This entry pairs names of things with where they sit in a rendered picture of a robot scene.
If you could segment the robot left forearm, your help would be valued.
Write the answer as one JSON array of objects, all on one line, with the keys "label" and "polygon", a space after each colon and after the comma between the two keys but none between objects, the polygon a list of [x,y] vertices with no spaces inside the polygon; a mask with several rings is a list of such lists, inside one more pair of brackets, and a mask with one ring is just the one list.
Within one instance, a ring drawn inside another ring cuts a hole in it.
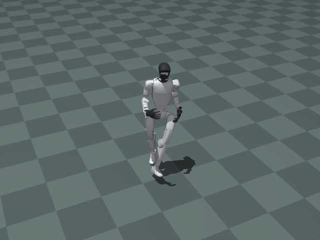
[{"label": "robot left forearm", "polygon": [[[181,107],[178,93],[177,93],[177,96],[173,98],[173,101],[174,101],[175,108],[178,110],[179,107]],[[182,110],[183,110],[183,108],[182,108]]]}]

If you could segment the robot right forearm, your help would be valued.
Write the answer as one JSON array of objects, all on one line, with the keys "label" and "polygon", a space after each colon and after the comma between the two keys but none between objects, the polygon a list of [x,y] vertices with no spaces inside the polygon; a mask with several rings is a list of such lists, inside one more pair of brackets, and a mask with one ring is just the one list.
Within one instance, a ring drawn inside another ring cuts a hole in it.
[{"label": "robot right forearm", "polygon": [[141,100],[141,105],[142,105],[142,109],[143,109],[143,114],[144,114],[144,116],[146,116],[146,111],[144,111],[144,110],[149,110],[149,105],[148,105],[148,103],[144,102],[144,98],[142,98],[142,100]]}]

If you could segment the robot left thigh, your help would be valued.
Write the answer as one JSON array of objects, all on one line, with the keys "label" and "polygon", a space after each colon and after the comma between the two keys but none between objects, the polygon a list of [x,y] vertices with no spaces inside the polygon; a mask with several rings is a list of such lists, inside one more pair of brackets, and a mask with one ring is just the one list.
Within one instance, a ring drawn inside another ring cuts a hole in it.
[{"label": "robot left thigh", "polygon": [[175,120],[174,118],[176,118],[175,114],[167,111],[163,138],[158,140],[158,146],[161,148],[163,148],[164,145],[168,145],[171,140],[175,127],[175,122],[173,122],[173,120]]}]

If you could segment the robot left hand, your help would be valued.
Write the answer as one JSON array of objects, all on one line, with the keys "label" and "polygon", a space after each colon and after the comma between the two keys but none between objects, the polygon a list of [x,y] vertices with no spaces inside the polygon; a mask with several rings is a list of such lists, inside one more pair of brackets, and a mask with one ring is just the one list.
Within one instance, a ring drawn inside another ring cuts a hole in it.
[{"label": "robot left hand", "polygon": [[179,106],[178,107],[178,110],[177,110],[177,118],[174,118],[175,120],[173,120],[173,123],[176,123],[177,121],[178,121],[178,119],[180,118],[180,116],[181,116],[181,113],[182,113],[182,107],[181,106]]}]

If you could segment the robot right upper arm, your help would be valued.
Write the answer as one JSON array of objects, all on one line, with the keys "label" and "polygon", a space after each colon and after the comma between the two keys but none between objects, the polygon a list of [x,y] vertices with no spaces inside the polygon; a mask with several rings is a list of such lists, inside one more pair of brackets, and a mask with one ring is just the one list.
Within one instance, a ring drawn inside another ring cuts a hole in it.
[{"label": "robot right upper arm", "polygon": [[150,94],[150,90],[151,88],[153,87],[154,85],[154,80],[147,80],[145,83],[144,83],[144,89],[143,89],[143,102],[144,103],[148,103],[149,104],[149,94]]}]

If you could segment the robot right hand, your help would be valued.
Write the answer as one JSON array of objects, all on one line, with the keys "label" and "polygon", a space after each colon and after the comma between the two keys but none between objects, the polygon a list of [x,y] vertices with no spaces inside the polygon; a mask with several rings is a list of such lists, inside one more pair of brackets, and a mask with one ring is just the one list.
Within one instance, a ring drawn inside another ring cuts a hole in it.
[{"label": "robot right hand", "polygon": [[[151,110],[144,110],[145,112],[146,112],[146,116],[150,116],[151,118],[153,118],[153,119],[160,119],[160,114],[161,113],[159,113],[160,111],[156,111],[156,112],[153,112],[153,110],[155,110],[156,108],[154,108],[154,109],[151,109]],[[155,114],[155,113],[159,113],[159,114]],[[157,115],[159,115],[159,116],[157,116]],[[159,117],[159,118],[158,118]]]}]

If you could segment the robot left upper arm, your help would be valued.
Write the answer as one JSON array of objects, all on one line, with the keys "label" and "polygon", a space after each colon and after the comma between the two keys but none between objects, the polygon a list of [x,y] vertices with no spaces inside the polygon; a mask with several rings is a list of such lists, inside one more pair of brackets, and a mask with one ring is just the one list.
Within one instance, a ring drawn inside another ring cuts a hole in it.
[{"label": "robot left upper arm", "polygon": [[177,91],[180,88],[180,82],[178,79],[172,80],[172,82],[173,82],[173,90],[172,90],[171,97],[176,97],[178,96]]}]

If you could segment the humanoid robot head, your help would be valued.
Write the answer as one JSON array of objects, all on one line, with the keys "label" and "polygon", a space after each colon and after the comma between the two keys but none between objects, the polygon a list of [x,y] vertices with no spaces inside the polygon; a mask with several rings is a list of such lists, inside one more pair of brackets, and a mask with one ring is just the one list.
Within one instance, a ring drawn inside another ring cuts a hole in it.
[{"label": "humanoid robot head", "polygon": [[[166,83],[168,81],[168,77],[170,75],[171,69],[168,63],[166,62],[162,62],[159,64],[158,66],[159,69],[159,75],[160,77],[158,77],[157,79],[161,79],[159,80],[161,83]],[[161,73],[168,73],[168,75],[166,74],[161,74]],[[167,80],[166,80],[167,79]]]}]

